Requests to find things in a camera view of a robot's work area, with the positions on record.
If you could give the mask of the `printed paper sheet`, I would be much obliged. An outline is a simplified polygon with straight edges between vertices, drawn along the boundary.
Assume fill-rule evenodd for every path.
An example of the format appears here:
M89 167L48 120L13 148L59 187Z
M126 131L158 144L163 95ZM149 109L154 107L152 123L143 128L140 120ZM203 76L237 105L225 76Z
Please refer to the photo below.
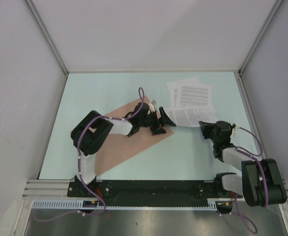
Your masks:
M177 108L189 106L211 106L212 86L203 84L183 84L177 90L175 106Z
M166 108L165 111L178 127L200 127L200 121L205 123L215 123L218 121L216 112L212 108Z

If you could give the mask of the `printed paper sheet top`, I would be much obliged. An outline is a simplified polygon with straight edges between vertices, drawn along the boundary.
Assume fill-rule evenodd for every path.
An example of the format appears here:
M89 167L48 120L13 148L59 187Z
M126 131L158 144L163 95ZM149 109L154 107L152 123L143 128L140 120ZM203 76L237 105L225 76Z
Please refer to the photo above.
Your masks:
M211 106L212 86L203 84L183 84L177 90L175 106L177 108L189 106Z

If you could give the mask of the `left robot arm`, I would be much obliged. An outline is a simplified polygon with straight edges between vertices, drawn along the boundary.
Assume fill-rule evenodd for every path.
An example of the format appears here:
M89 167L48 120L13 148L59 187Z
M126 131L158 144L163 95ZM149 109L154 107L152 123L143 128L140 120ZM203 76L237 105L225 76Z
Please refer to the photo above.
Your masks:
M95 110L89 112L72 130L71 139L78 150L78 191L84 196L95 192L96 153L111 134L131 137L142 128L149 128L152 135L165 134L166 127L176 127L163 107L157 112L151 103L139 102L133 111L122 118L103 116Z

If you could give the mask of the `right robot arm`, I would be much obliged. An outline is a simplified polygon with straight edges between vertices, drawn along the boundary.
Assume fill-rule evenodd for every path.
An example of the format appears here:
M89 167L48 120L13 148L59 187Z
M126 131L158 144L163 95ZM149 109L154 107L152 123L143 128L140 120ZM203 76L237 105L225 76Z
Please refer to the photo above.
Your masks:
M240 175L227 173L217 176L220 181L214 183L213 191L218 197L225 197L232 191L243 196L251 207L268 207L287 201L287 193L277 162L271 158L262 158L261 142L257 141L259 153L253 153L231 142L236 130L245 131L257 139L254 133L226 121L215 123L200 121L199 125L204 139L210 139L213 143L214 158L241 172Z

